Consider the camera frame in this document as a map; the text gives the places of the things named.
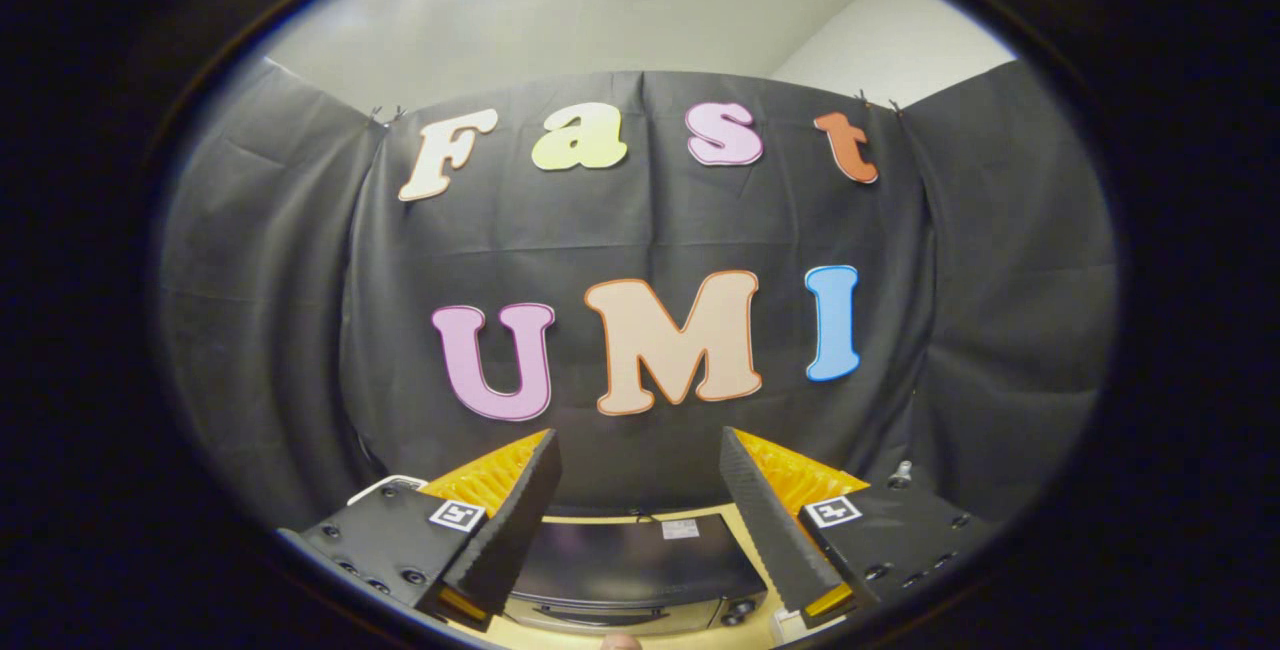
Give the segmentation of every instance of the blue letter i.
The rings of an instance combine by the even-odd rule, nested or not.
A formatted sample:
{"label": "blue letter i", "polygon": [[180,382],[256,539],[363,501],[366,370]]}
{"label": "blue letter i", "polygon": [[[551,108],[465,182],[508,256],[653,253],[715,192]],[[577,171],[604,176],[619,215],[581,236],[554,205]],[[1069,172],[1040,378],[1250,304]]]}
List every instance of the blue letter i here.
{"label": "blue letter i", "polygon": [[854,372],[860,360],[854,351],[854,287],[858,271],[846,264],[814,267],[804,285],[818,299],[818,357],[805,375],[814,383]]}

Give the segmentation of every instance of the letter m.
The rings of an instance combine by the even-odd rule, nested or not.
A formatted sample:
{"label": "letter m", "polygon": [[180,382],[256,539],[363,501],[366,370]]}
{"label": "letter m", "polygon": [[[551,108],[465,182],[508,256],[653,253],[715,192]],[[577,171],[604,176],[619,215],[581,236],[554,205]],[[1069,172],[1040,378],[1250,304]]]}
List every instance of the letter m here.
{"label": "letter m", "polygon": [[586,290],[588,307],[604,322],[609,390],[596,403],[599,411],[626,416],[653,407],[653,392],[640,386],[640,363],[673,406],[685,400],[704,358],[700,399],[730,400],[759,390],[760,376],[751,367],[751,296],[758,287],[754,273],[713,273],[684,328],[648,281],[603,281]]}

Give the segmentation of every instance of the black fabric backdrop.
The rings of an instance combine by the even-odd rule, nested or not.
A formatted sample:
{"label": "black fabric backdrop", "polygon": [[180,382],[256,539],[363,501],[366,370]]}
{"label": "black fabric backdrop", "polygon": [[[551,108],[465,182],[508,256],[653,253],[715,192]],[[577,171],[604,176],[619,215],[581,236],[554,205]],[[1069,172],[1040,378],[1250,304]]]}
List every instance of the black fabric backdrop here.
{"label": "black fabric backdrop", "polygon": [[[626,159],[541,171],[543,120],[622,111]],[[704,168],[687,107],[740,102],[764,154]],[[399,186],[425,123],[494,107],[435,198]],[[847,180],[813,120],[867,131],[879,179]],[[271,525],[305,527],[383,472],[434,477],[540,427],[561,432],[553,512],[727,502],[718,430],[744,427],[864,477],[901,458],[1001,519],[1069,450],[1106,367],[1114,241],[1094,169],[1021,63],[905,109],[735,75],[617,72],[454,99],[388,127],[262,61],[210,109],[163,232],[161,335],[180,412]],[[858,267],[860,367],[815,384],[804,273]],[[649,281],[677,322],[704,276],[749,270],[754,395],[608,417],[596,281]],[[545,303],[550,408],[490,421],[451,390],[430,313],[474,305],[490,386],[518,385],[504,305]],[[650,392],[657,390],[645,380]]]}

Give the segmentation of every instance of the foam letter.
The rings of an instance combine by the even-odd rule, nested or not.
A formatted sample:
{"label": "foam letter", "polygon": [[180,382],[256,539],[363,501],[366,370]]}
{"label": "foam letter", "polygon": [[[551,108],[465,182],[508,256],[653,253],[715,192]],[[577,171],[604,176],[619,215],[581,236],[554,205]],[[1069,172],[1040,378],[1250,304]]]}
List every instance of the foam letter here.
{"label": "foam letter", "polygon": [[850,180],[876,182],[879,173],[874,164],[863,161],[861,150],[858,148],[858,143],[865,143],[867,134],[860,127],[850,125],[845,113],[827,113],[817,118],[813,125],[827,133],[831,154],[836,156],[837,166]]}
{"label": "foam letter", "polygon": [[543,170],[612,168],[627,154],[627,145],[618,139],[622,113],[603,102],[582,102],[558,109],[543,123],[548,129],[534,145],[534,164]]}
{"label": "foam letter", "polygon": [[814,383],[836,380],[854,372],[861,360],[854,351],[854,287],[858,271],[840,266],[814,267],[804,285],[818,303],[818,357],[805,375]]}
{"label": "foam letter", "polygon": [[433,198],[448,189],[444,161],[448,159],[453,170],[458,170],[471,157],[471,148],[476,145],[475,131],[489,132],[497,125],[498,111],[489,107],[486,111],[463,114],[424,127],[422,148],[419,150],[408,182],[399,191],[399,200],[407,203],[411,200]]}
{"label": "foam letter", "polygon": [[484,312],[467,305],[439,308],[431,325],[440,331],[444,367],[449,385],[462,404],[486,418],[524,421],[543,413],[552,400],[552,380],[547,367],[547,329],[556,322],[556,311],[547,305],[507,305],[498,313],[516,337],[516,363],[520,366],[520,392],[494,392],[480,369],[476,335],[484,328]]}
{"label": "foam letter", "polygon": [[736,102],[701,102],[685,113],[685,125],[696,136],[689,152],[703,164],[751,164],[764,154],[764,143],[749,127],[748,109]]}
{"label": "foam letter", "polygon": [[673,406],[682,403],[701,360],[707,377],[696,394],[704,400],[730,400],[759,390],[751,367],[751,296],[759,287],[745,271],[713,273],[698,290],[685,328],[676,321],[644,280],[603,281],[586,290],[589,308],[604,322],[609,390],[596,403],[607,416],[643,413],[653,392],[640,386],[640,363]]}

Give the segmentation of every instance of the white sticker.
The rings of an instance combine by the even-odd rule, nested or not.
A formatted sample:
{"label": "white sticker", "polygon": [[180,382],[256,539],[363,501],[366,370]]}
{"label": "white sticker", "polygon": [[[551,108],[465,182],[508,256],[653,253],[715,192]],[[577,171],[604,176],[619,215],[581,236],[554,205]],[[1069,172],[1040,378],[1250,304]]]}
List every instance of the white sticker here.
{"label": "white sticker", "polygon": [[818,523],[818,527],[831,527],[863,517],[861,511],[855,508],[845,495],[822,503],[812,503],[804,509],[813,518],[813,522]]}
{"label": "white sticker", "polygon": [[485,517],[485,513],[480,505],[462,503],[461,500],[448,500],[448,503],[435,511],[435,514],[431,514],[431,522],[452,527],[453,530],[461,530],[462,532],[471,532],[471,527],[475,527],[476,522],[480,522],[483,517]]}
{"label": "white sticker", "polygon": [[662,521],[662,539],[680,540],[681,537],[698,537],[698,521]]}

